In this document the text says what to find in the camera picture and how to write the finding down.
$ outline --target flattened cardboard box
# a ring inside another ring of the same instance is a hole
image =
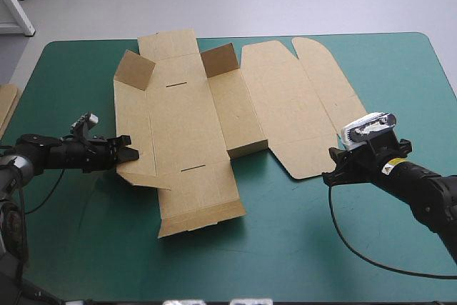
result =
[[[295,38],[199,54],[192,30],[139,38],[114,77],[117,134],[140,159],[118,166],[159,189],[159,237],[245,214],[230,166],[267,145],[295,179],[332,170],[340,124],[366,112],[330,52]]]
[[[192,30],[142,37],[139,46],[141,56],[127,51],[114,77],[116,130],[140,152],[118,173],[158,188],[159,237],[243,216],[230,156],[268,144],[233,47],[206,53],[204,66]],[[244,124],[248,134],[238,133]]]

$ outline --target green mat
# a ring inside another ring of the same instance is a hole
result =
[[[335,56],[367,111],[397,115],[411,160],[457,172],[457,103],[427,37],[417,33],[310,36]],[[291,37],[199,39],[201,50]],[[86,111],[93,134],[115,135],[113,75],[136,40],[49,44],[14,114],[4,144],[24,133],[62,136]],[[247,216],[158,240],[154,189],[114,171],[68,171],[49,202],[28,216],[26,277],[64,299],[164,300],[271,297],[277,301],[456,300],[457,281],[377,269],[349,252],[331,223],[321,178],[294,181],[269,151],[233,161]],[[26,207],[58,171],[26,187]],[[457,274],[439,238],[409,208],[370,185],[335,190],[336,214],[353,245],[373,259],[428,273]]]

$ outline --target gray floor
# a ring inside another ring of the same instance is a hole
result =
[[[198,36],[271,36],[419,31],[457,89],[457,0],[26,0],[36,27],[11,82],[24,88],[55,40],[124,39],[194,28]],[[5,39],[0,37],[0,51]],[[7,54],[16,56],[12,49]],[[0,66],[1,75],[8,70]]]
[[[11,79],[28,40],[22,35],[0,35],[0,84]]]

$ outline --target black cable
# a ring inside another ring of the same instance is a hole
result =
[[[341,233],[340,227],[336,221],[335,213],[333,211],[333,202],[331,199],[331,186],[328,188],[328,205],[330,206],[330,215],[331,215],[331,220],[333,222],[333,225],[335,226],[336,232],[338,233],[338,236],[340,236],[340,239],[352,253],[360,257],[362,260],[365,262],[368,262],[369,264],[372,264],[373,266],[376,266],[381,269],[385,269],[387,271],[392,271],[394,273],[400,273],[400,274],[405,274],[405,275],[410,275],[410,276],[419,276],[421,278],[429,278],[429,279],[441,279],[441,280],[457,280],[457,275],[439,275],[439,274],[427,274],[427,273],[418,273],[416,271],[406,271],[403,269],[397,269],[393,268],[390,266],[386,266],[384,264],[380,264],[379,262],[373,261],[369,259],[368,257],[364,256],[362,253],[359,253],[357,250],[355,250],[349,243],[348,241],[344,238],[343,234]]]
[[[35,207],[33,210],[27,211],[25,214],[32,214],[32,213],[34,213],[35,211],[37,211],[38,209],[40,209],[40,208],[49,200],[49,198],[51,198],[52,194],[54,193],[54,191],[56,190],[57,186],[59,185],[60,180],[62,180],[62,176],[64,176],[64,173],[65,173],[65,169],[62,169],[62,172],[60,173],[59,178],[57,179],[56,183],[55,183],[54,186],[52,187],[52,190],[49,192],[49,194],[46,196],[46,198],[41,202],[41,204],[39,204],[39,205],[38,205],[37,207]]]
[[[21,202],[21,262],[18,265],[16,273],[16,281],[19,285],[22,284],[22,274],[24,272],[24,264],[28,259],[28,244],[27,244],[27,227],[26,227],[26,214],[25,214],[25,202],[24,202],[24,190],[20,179],[17,179],[19,183],[19,199]]]

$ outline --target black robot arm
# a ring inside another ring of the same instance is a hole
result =
[[[411,142],[398,141],[393,114],[375,113],[341,130],[346,150],[330,148],[336,168],[323,173],[327,186],[370,182],[411,207],[437,233],[457,263],[457,176],[441,176],[406,160]]]
[[[45,169],[81,169],[84,173],[104,171],[117,164],[137,160],[137,150],[127,146],[130,136],[113,139],[88,139],[89,130],[98,122],[85,114],[73,125],[71,134],[60,139],[36,134],[21,136],[16,145],[0,155],[0,299],[5,304],[35,304],[45,301],[59,304],[45,292],[23,283],[22,267],[28,258],[24,195],[22,187]],[[19,190],[21,206],[13,199]]]

